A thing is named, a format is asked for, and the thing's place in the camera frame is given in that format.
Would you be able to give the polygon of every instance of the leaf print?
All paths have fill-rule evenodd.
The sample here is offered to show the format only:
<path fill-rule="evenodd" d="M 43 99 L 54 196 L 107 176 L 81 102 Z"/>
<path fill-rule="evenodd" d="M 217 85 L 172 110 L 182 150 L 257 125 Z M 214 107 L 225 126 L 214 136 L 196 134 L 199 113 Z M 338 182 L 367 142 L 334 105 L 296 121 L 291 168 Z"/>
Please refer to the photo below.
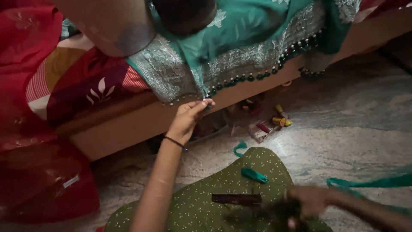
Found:
<path fill-rule="evenodd" d="M 115 90 L 115 86 L 112 86 L 106 94 L 106 97 L 109 96 Z"/>
<path fill-rule="evenodd" d="M 106 84 L 104 83 L 104 77 L 99 81 L 99 91 L 103 95 L 104 89 L 106 88 Z"/>
<path fill-rule="evenodd" d="M 100 99 L 99 95 L 97 95 L 97 93 L 93 89 L 90 89 L 90 93 L 91 93 L 91 95 L 93 95 L 93 96 L 97 97 L 98 99 Z"/>
<path fill-rule="evenodd" d="M 86 94 L 86 98 L 91 102 L 92 105 L 94 105 L 94 101 L 91 97 L 89 97 L 89 95 Z"/>

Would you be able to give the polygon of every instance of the green tassel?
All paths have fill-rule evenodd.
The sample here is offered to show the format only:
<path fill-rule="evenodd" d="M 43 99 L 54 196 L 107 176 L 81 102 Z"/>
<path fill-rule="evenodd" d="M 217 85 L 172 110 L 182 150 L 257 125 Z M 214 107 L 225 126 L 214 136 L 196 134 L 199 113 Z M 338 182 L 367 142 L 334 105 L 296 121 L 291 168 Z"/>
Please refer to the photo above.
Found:
<path fill-rule="evenodd" d="M 241 141 L 236 147 L 233 148 L 234 154 L 237 155 L 238 157 L 243 156 L 243 154 L 237 152 L 237 149 L 240 149 L 240 148 L 248 148 L 245 141 Z"/>
<path fill-rule="evenodd" d="M 266 176 L 264 176 L 264 175 L 262 175 L 262 174 L 260 174 L 256 171 L 253 171 L 250 168 L 242 168 L 240 173 L 242 174 L 243 177 L 246 177 L 246 178 L 249 178 L 249 179 L 252 179 L 252 180 L 256 180 L 260 183 L 263 183 L 263 184 L 269 183 L 269 180 L 267 179 Z"/>

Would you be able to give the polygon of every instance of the red cloth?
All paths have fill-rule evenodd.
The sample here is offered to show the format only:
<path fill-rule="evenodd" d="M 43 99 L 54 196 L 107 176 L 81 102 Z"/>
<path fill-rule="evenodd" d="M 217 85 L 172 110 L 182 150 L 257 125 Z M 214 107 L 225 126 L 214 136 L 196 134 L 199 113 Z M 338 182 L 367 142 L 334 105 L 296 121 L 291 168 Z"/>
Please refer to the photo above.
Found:
<path fill-rule="evenodd" d="M 53 7 L 0 12 L 0 219 L 48 223 L 99 207 L 81 152 L 28 107 L 29 77 L 56 47 L 63 16 Z"/>

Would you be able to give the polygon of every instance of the comb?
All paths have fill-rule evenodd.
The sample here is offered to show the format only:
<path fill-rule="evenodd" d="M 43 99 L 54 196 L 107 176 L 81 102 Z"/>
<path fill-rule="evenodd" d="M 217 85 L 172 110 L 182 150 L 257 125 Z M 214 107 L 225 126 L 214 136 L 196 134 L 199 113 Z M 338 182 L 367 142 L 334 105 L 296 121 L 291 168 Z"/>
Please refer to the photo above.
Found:
<path fill-rule="evenodd" d="M 220 204 L 254 207 L 262 203 L 262 196 L 259 193 L 218 193 L 212 194 L 212 201 Z"/>

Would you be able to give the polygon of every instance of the striped fabric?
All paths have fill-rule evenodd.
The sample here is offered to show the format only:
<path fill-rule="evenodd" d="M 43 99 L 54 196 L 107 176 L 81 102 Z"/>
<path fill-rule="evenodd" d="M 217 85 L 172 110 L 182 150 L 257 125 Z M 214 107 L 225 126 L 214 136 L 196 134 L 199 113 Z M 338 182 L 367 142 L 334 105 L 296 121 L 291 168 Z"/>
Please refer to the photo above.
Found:
<path fill-rule="evenodd" d="M 26 87 L 26 101 L 32 102 L 39 98 L 45 97 L 50 94 L 47 88 L 46 78 L 45 78 L 45 64 L 46 59 L 37 68 L 37 72 L 30 79 Z"/>
<path fill-rule="evenodd" d="M 150 89 L 143 78 L 130 66 L 122 86 L 131 92 L 141 92 Z"/>

